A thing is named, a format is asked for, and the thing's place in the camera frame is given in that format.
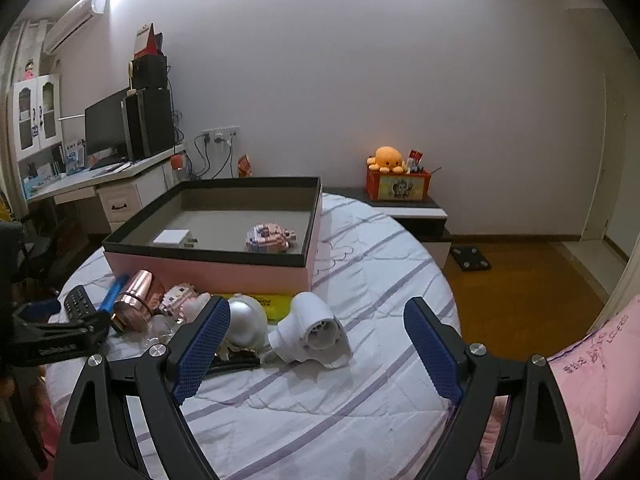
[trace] pink toy figure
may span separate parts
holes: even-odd
[[[24,67],[24,79],[33,79],[33,59],[28,60]]]
[[[246,246],[255,253],[283,253],[295,240],[295,232],[278,224],[258,224],[246,234]]]

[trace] open box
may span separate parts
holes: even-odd
[[[317,177],[235,178],[181,182],[141,209],[104,242],[115,275],[151,272],[169,288],[181,282],[208,292],[293,295],[310,290],[322,187]],[[256,224],[296,232],[285,253],[245,245]],[[188,229],[194,248],[158,247],[164,229]]]

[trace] glass object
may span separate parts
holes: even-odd
[[[140,347],[142,350],[146,350],[155,344],[166,345],[171,341],[177,329],[178,325],[173,319],[162,314],[156,314],[146,325],[143,337],[140,340]]]
[[[18,129],[20,131],[20,148],[26,150],[33,146],[33,133],[31,131],[31,90],[23,88],[18,94]]]
[[[53,83],[44,83],[42,87],[42,109],[40,126],[44,130],[44,138],[56,136],[56,111],[53,105]]]

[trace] pink blanket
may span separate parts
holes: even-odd
[[[640,296],[597,332],[549,359],[566,405],[581,480],[609,463],[640,413]],[[481,445],[486,468],[506,405],[498,397]]]

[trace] white cabinet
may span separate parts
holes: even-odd
[[[38,81],[38,139],[40,149],[62,142],[60,118],[60,80],[57,75],[43,75]]]
[[[37,79],[29,79],[14,85],[12,124],[17,160],[40,151],[36,120],[37,94]]]
[[[62,142],[59,118],[57,75],[43,75],[14,84],[11,124],[17,160]]]

